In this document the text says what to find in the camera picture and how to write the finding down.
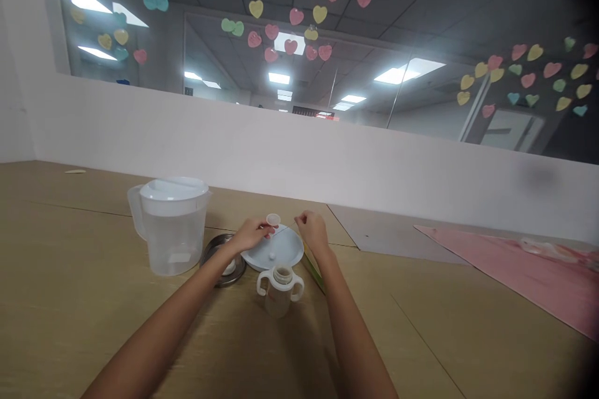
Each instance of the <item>yellow heart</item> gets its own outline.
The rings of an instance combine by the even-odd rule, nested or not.
[[[107,50],[112,48],[112,38],[110,37],[110,34],[102,34],[101,36],[98,36],[98,42],[102,48]]]
[[[526,60],[535,60],[538,59],[543,54],[543,47],[539,44],[534,44],[530,50],[528,50],[528,56],[526,56]]]
[[[126,30],[117,29],[114,32],[114,38],[117,40],[119,44],[125,45],[129,40],[129,33]]]
[[[464,106],[470,100],[470,92],[460,92],[457,94],[457,103]]]
[[[264,11],[264,3],[262,3],[262,0],[250,2],[250,12],[252,16],[259,19],[262,15],[262,11]]]
[[[570,98],[561,97],[559,100],[557,100],[557,106],[555,107],[555,110],[564,110],[570,106],[570,103],[572,103]]]
[[[491,82],[499,81],[504,76],[504,69],[491,70]]]
[[[318,39],[318,31],[308,28],[304,33],[304,37],[311,41],[315,41]]]
[[[572,79],[580,78],[582,75],[584,75],[587,72],[587,70],[588,70],[588,65],[577,64],[572,69],[572,73],[570,75],[572,76]]]
[[[591,92],[592,88],[593,88],[593,86],[591,86],[590,84],[579,85],[578,88],[576,89],[576,96],[579,99],[583,99]]]
[[[316,23],[322,23],[323,20],[326,19],[327,12],[326,6],[315,6],[312,10],[312,15],[314,16]]]
[[[474,67],[474,76],[480,78],[481,76],[486,75],[488,71],[489,68],[487,67],[487,64],[484,62],[479,62],[476,67]]]

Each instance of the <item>table surface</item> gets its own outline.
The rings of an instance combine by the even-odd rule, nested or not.
[[[148,178],[0,165],[0,392],[76,398],[197,269],[159,277],[127,189]],[[595,344],[470,266],[361,252],[325,204],[211,189],[205,244],[247,216],[323,214],[331,247],[401,398],[567,396]],[[405,232],[418,232],[406,229]],[[326,300],[306,289],[281,320],[248,268],[215,289],[159,398],[335,397],[342,385]]]

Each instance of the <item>hand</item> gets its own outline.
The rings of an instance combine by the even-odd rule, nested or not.
[[[226,245],[233,248],[235,254],[239,254],[252,249],[263,237],[269,239],[270,234],[275,233],[275,228],[278,226],[270,226],[265,218],[248,218]]]

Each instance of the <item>blue heart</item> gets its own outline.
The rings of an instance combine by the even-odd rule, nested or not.
[[[513,92],[507,94],[507,97],[510,99],[510,103],[514,106],[518,100],[520,100],[520,94],[515,94]]]

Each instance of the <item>green heart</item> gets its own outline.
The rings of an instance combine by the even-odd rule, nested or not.
[[[522,74],[522,66],[520,64],[512,64],[507,69],[513,74]]]
[[[553,83],[553,90],[556,92],[563,92],[566,87],[566,82],[563,79],[558,79]]]

